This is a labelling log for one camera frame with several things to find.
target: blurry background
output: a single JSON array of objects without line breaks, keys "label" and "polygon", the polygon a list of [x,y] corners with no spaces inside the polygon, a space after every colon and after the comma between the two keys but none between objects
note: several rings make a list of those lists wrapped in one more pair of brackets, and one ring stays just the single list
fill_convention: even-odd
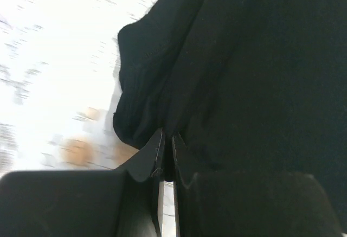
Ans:
[{"label": "blurry background", "polygon": [[[0,175],[114,169],[137,150],[112,129],[117,33],[156,0],[0,0]],[[175,235],[165,185],[163,236]]]}]

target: tan object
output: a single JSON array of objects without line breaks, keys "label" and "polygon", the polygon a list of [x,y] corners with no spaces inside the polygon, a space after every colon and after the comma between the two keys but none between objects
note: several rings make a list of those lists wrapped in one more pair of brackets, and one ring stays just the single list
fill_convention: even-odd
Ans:
[{"label": "tan object", "polygon": [[92,145],[83,140],[70,139],[62,147],[64,160],[76,166],[88,166],[93,160],[93,154]]},{"label": "tan object", "polygon": [[136,148],[123,142],[117,142],[114,149],[114,161],[117,165],[122,165],[137,152],[138,150]]},{"label": "tan object", "polygon": [[86,118],[91,120],[98,120],[100,118],[100,111],[95,108],[88,107],[84,112]]}]

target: black clothing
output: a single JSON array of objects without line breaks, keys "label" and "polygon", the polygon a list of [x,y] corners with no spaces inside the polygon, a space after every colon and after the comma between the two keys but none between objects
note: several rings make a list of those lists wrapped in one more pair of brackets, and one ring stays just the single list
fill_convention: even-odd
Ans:
[{"label": "black clothing", "polygon": [[211,169],[301,171],[347,230],[347,0],[159,0],[118,35],[119,138]]}]

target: black plastic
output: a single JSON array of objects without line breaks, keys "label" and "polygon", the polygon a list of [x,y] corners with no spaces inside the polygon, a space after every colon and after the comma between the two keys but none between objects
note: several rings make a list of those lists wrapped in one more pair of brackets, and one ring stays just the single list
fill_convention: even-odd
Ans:
[{"label": "black plastic", "polygon": [[172,146],[178,236],[341,237],[327,195],[312,176],[211,170],[196,162],[179,135]]},{"label": "black plastic", "polygon": [[161,236],[164,144],[158,130],[137,154],[110,171],[5,175],[0,236]]}]

